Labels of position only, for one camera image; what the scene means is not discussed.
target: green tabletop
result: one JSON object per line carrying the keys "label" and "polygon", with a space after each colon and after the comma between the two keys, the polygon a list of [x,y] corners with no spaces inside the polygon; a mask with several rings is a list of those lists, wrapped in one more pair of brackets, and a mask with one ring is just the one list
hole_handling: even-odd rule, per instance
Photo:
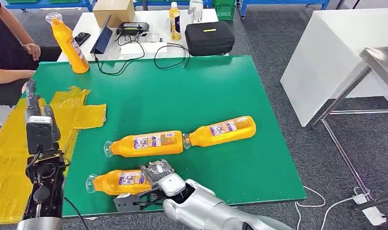
{"label": "green tabletop", "polygon": [[[158,64],[179,60],[160,59]],[[122,64],[108,61],[103,69],[117,71]],[[88,175],[138,169],[160,159],[183,179],[197,181],[231,205],[307,198],[250,56],[192,57],[187,67],[169,70],[143,59],[130,63],[119,76],[100,73],[94,62],[90,66],[89,72],[75,74],[68,63],[43,63],[34,77],[47,102],[56,91],[75,85],[91,90],[86,104],[107,104],[104,126],[79,132],[64,187],[82,215],[116,212],[114,196],[85,191]],[[256,122],[256,134],[249,139],[194,146],[176,155],[107,158],[103,152],[107,140],[168,130],[189,133],[243,115]],[[63,216],[75,214],[65,202]]]}

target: green crate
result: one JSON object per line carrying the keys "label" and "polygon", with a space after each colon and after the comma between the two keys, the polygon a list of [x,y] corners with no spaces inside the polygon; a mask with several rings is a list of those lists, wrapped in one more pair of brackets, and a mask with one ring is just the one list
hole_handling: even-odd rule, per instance
{"label": "green crate", "polygon": [[81,0],[49,0],[50,3],[79,3]]}
{"label": "green crate", "polygon": [[216,6],[221,6],[221,5],[235,5],[236,0],[212,0],[212,4]]}
{"label": "green crate", "polygon": [[37,3],[39,0],[6,0],[7,3]]}
{"label": "green crate", "polygon": [[219,21],[232,21],[233,15],[235,12],[236,5],[214,4],[215,11],[217,12],[217,17]]}

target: stainless steel table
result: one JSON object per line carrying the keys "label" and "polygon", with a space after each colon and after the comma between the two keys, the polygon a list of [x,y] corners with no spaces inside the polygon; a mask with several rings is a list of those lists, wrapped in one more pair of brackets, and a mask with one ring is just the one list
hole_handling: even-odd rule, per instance
{"label": "stainless steel table", "polygon": [[[388,109],[380,109],[380,110],[343,110],[343,111],[335,111],[336,107],[342,102],[343,99],[371,72],[374,71],[377,73],[384,82],[388,85],[388,47],[380,47],[380,48],[365,48],[360,57],[362,61],[366,64],[365,68],[356,76],[356,78],[346,87],[346,89],[335,99],[335,101],[316,119],[311,123],[308,127],[315,128],[319,122],[323,123],[329,135],[331,136],[338,152],[341,154],[344,159],[346,165],[351,171],[354,179],[359,185],[359,188],[362,190],[364,194],[368,193],[369,190],[363,183],[360,178],[358,172],[352,165],[345,151],[343,150],[341,144],[337,140],[334,132],[332,131],[330,125],[325,120],[328,115],[340,115],[340,114],[375,114],[375,113],[388,113]],[[377,199],[373,199],[373,197],[368,194],[366,196],[368,202],[365,202],[360,205],[356,205],[355,208],[357,210],[363,210],[368,207],[381,205],[388,202],[388,194],[381,196]]]}

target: gray carpet floor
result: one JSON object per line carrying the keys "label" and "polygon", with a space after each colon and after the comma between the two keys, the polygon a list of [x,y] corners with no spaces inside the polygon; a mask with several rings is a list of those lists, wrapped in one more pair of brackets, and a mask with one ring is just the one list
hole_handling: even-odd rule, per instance
{"label": "gray carpet floor", "polygon": [[[302,5],[249,6],[245,20],[236,13],[230,23],[236,38],[231,55],[252,56],[304,185],[320,192],[327,200],[324,207],[300,208],[300,229],[303,230],[320,229],[325,210],[331,204],[351,197],[356,186],[324,127],[302,128],[280,84],[280,78],[314,9],[317,8]],[[81,14],[77,10],[61,12],[71,28]],[[36,42],[53,45],[55,42],[50,29],[43,20],[46,13],[38,10],[27,13],[15,11]],[[340,107],[388,108],[388,102],[383,97],[350,99]],[[328,122],[373,196],[388,193],[388,115],[339,115],[331,116]],[[319,197],[310,192],[308,195],[305,203],[320,203]],[[275,218],[292,228],[296,227],[298,220],[294,203],[252,205],[240,209]],[[388,215],[388,204],[379,209]],[[91,230],[188,229],[169,220],[163,213],[105,216],[87,220],[87,224]],[[0,226],[0,229],[13,228]],[[64,229],[81,230],[83,226],[79,219],[67,219]],[[329,212],[324,229],[366,230],[373,229],[373,226],[363,213],[354,209],[353,202],[346,202]]]}

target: black carrying case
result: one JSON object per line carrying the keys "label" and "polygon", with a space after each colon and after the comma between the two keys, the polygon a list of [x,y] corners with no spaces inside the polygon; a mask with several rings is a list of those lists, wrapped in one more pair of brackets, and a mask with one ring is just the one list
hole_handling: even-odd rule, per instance
{"label": "black carrying case", "polygon": [[226,54],[235,43],[226,22],[189,24],[185,28],[185,39],[192,56]]}

